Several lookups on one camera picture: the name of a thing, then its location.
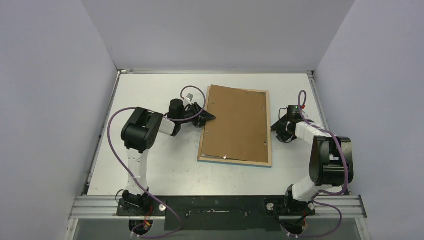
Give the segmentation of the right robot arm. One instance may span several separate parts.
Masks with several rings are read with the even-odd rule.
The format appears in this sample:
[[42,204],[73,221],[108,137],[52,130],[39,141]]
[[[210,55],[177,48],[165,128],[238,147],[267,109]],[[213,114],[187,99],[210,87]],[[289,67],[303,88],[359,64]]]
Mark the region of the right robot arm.
[[303,140],[311,146],[308,174],[287,188],[282,207],[290,215],[306,210],[312,199],[327,194],[333,187],[344,193],[354,179],[352,141],[333,136],[313,121],[307,120],[303,108],[289,105],[286,114],[271,126],[281,143]]

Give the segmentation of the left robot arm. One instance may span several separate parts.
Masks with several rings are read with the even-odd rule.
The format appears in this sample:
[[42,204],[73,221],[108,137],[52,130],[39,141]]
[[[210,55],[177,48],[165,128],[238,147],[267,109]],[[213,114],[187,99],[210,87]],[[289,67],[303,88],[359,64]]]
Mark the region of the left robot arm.
[[136,215],[146,214],[152,205],[152,197],[146,191],[149,150],[158,134],[175,137],[181,125],[192,123],[202,128],[216,117],[204,110],[197,102],[185,103],[182,99],[170,101],[168,113],[163,115],[145,108],[136,107],[121,131],[121,139],[127,152],[130,170],[126,189],[122,194],[123,208]]

